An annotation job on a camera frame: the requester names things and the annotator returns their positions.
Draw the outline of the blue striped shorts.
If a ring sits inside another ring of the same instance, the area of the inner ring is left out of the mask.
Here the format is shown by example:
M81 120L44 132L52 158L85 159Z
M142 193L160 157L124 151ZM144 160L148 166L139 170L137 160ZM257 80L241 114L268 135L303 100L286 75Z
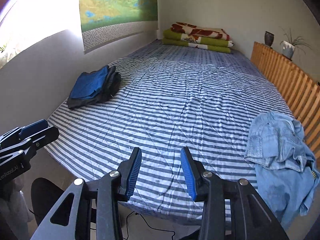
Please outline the blue striped shorts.
M91 73L83 72L76 80L69 97L71 99L91 99L95 97L102 91L108 72L108 66Z

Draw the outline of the blue white striped bedspread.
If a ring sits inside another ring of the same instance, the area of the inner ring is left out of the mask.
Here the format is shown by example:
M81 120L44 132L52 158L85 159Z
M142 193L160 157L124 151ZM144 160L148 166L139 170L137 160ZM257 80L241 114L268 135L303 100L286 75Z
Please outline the blue white striped bedspread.
M198 225L202 203L191 200L180 151L220 178L257 180L244 159L249 127L260 113L291 111L275 86L238 51L229 54L153 42L112 62L120 89L108 102L49 117L59 138L49 154L86 181L96 180L142 151L127 207L185 225Z

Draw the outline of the folded black garment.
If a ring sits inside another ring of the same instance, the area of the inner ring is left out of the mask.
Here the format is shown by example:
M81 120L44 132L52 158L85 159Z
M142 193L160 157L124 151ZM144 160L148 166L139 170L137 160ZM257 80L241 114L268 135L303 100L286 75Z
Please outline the folded black garment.
M67 107L69 109L75 109L82 106L87 106L96 103L107 102L113 98L118 90L120 89L121 74L116 71L116 66L108 66L109 72L105 83L103 85L102 91L91 99L67 99Z

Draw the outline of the light blue denim jacket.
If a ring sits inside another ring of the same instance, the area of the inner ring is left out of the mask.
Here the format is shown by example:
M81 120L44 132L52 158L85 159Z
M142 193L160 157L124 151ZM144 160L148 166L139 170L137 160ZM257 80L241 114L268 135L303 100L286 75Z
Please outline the light blue denim jacket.
M298 120L278 112L256 116L244 158L255 164L258 192L283 228L296 216L307 215L319 171Z

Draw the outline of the green folded blanket lower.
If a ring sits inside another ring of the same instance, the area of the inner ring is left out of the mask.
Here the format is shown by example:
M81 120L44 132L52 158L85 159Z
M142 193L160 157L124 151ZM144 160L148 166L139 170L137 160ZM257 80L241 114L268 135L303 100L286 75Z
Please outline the green folded blanket lower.
M227 54L231 53L231 49L228 47L196 44L196 43L185 42L185 41L171 40L167 38L163 38L162 42L165 45L191 47L191 48L204 49L204 50L216 51L216 52L227 53Z

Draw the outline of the green folded blanket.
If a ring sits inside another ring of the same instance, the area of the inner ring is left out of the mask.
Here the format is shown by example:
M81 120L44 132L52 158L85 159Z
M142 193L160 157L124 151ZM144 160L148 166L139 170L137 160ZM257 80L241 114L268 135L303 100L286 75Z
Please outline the green folded blanket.
M171 40L167 38L163 38L162 42L165 45L191 47L191 48L204 49L204 50L216 51L216 52L227 53L227 54L231 53L231 49L228 47L196 44L196 43L185 42L185 41Z
M163 31L162 41L167 42L169 44L172 43L173 45L181 45L181 46L189 46L190 43L192 45L201 44L201 45L225 47L225 48L232 48L232 46L234 46L233 41L226 41L226 40L210 38L210 37L182 34L182 33L174 32L171 29L167 29Z

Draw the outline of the green folded blanket upper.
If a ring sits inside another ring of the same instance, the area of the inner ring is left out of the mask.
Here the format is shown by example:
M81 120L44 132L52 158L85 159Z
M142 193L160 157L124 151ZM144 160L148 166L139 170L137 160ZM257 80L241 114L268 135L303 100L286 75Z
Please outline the green folded blanket upper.
M182 34L182 33L174 32L171 29L167 29L163 31L162 41L167 42L169 44L172 43L173 45L181 45L181 46L189 46L190 43L192 45L201 44L201 45L225 47L225 48L232 48L232 46L234 46L233 41L226 41L226 40L210 38L210 37Z

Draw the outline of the red cream folded blanket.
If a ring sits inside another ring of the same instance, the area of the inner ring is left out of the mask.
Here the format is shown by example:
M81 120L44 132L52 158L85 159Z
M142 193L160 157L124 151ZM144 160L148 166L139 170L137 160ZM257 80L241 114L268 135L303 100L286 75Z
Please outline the red cream folded blanket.
M230 41L230 36L221 28L205 28L188 23L176 22L171 25L171 30L176 33L182 33L200 37L210 37Z

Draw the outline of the dark ceramic pot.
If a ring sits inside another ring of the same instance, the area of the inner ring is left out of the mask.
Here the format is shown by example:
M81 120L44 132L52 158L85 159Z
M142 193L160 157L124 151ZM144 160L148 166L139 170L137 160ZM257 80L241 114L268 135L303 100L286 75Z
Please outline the dark ceramic pot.
M274 42L274 35L269 31L265 31L265 35L264 35L265 45L268 47L272 47L273 42Z

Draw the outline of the potted spider plant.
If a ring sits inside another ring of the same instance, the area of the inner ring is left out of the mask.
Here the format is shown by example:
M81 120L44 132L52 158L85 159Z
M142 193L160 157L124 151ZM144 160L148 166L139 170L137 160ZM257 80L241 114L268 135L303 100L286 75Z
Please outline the potted spider plant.
M281 53L290 61L292 60L296 49L301 50L304 54L306 54L304 48L312 49L310 44L306 42L305 38L302 36L294 37L291 29L286 31L284 28L282 28L282 31L286 40L280 42Z

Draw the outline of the wooden slatted bed rail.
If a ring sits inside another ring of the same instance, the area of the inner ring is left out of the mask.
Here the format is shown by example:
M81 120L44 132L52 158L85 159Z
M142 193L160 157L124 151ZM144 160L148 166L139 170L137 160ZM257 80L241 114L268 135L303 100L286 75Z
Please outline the wooden slatted bed rail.
M275 85L294 117L304 128L305 143L319 158L319 85L285 56L254 42L251 62Z

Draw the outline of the landscape wall tapestry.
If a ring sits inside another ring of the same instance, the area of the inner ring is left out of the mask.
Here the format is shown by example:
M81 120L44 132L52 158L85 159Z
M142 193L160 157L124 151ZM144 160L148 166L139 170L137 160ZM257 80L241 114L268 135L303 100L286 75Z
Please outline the landscape wall tapestry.
M158 29L157 0L79 0L84 52Z

